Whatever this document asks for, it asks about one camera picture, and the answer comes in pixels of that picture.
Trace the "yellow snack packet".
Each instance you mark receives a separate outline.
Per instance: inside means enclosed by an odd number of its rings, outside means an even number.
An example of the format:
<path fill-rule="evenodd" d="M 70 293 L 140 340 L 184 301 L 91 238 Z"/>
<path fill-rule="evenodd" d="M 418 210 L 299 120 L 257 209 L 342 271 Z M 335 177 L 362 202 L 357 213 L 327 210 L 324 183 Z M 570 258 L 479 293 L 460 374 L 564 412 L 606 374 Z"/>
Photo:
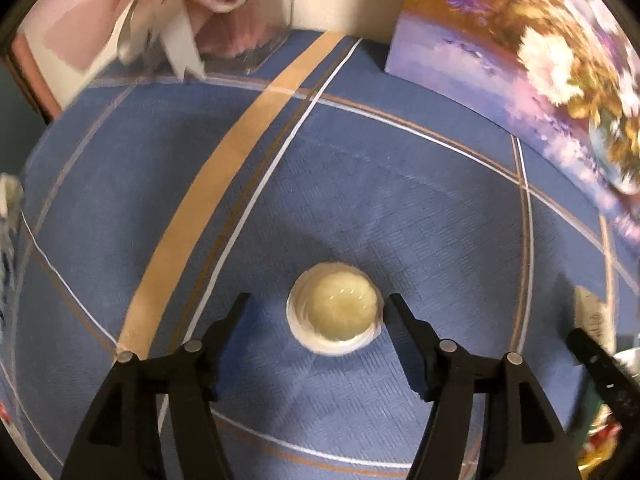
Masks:
<path fill-rule="evenodd" d="M 597 466 L 612 457 L 621 429 L 610 408 L 601 405 L 578 455 L 578 470 L 583 479 L 593 479 Z"/>

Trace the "yellow jelly cup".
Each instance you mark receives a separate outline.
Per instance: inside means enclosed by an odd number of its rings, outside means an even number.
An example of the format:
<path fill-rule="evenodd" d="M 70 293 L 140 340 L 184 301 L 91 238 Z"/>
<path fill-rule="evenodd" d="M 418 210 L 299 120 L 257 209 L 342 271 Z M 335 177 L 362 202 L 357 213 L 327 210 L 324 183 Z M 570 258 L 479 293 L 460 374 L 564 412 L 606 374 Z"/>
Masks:
<path fill-rule="evenodd" d="M 346 356 L 382 332 L 381 292 L 361 270 L 320 262 L 299 275 L 286 300 L 293 337 L 318 356 Z"/>

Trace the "beige snack packet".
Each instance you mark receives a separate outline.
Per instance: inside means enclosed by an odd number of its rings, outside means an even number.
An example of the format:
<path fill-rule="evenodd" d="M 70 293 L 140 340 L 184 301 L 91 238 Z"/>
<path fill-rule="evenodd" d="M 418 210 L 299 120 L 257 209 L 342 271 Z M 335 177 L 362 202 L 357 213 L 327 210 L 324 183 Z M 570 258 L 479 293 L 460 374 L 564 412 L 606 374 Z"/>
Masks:
<path fill-rule="evenodd" d="M 594 292 L 582 286 L 574 289 L 574 324 L 581 328 L 607 354 L 616 351 L 614 312 Z"/>

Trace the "blue plaid tablecloth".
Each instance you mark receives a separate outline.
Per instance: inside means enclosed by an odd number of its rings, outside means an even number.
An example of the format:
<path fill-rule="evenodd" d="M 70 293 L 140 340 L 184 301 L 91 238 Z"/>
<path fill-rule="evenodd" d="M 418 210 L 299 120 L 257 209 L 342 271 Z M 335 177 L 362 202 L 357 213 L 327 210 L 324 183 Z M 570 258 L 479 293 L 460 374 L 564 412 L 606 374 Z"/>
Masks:
<path fill-rule="evenodd" d="M 314 44 L 301 84 L 278 77 Z M 562 422 L 582 371 L 564 342 L 573 292 L 610 304 L 628 346 L 638 263 L 611 222 L 523 142 L 386 75 L 386 47 L 294 32 L 255 75 L 178 82 L 112 66 L 21 170 L 26 224 L 4 310 L 1 397 L 58 477 L 122 344 L 152 255 L 196 176 L 265 92 L 283 106 L 231 170 L 177 278 L 131 348 L 164 356 L 234 298 L 254 302 L 238 376 L 213 407 L 239 479 L 402 479 L 430 409 L 390 338 L 316 356 L 285 301 L 319 262 L 363 270 L 469 352 L 520 350 Z"/>

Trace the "pink flower bouquet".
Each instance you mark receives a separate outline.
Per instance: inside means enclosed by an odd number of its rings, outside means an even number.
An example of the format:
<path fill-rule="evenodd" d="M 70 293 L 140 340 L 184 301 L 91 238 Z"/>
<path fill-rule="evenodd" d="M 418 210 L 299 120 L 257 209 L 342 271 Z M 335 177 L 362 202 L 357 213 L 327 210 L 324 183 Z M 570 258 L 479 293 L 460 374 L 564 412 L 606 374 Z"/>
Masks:
<path fill-rule="evenodd" d="M 25 25 L 85 72 L 111 39 L 119 62 L 167 62 L 178 79 L 261 66 L 288 38 L 293 0 L 36 0 Z"/>

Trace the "floral painting canvas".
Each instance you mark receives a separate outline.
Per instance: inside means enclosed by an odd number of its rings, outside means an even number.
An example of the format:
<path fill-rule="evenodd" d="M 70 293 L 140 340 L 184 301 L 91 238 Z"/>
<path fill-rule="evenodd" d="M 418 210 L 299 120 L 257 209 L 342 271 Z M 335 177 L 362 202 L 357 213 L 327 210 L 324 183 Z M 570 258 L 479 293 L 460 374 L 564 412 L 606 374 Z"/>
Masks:
<path fill-rule="evenodd" d="M 639 243 L 639 55 L 603 0 L 405 0 L 389 74 L 515 134 Z"/>

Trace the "blue white wrapper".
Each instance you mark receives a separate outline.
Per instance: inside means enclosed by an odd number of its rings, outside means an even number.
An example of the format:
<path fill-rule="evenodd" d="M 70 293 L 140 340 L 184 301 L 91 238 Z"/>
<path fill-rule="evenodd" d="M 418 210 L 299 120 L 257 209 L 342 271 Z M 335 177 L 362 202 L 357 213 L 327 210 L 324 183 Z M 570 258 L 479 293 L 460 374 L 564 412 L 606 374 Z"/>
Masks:
<path fill-rule="evenodd" d="M 14 287 L 15 241 L 22 216 L 24 190 L 20 179 L 12 174 L 1 174 L 0 228 L 1 228 L 1 322 L 4 322 L 10 290 Z"/>

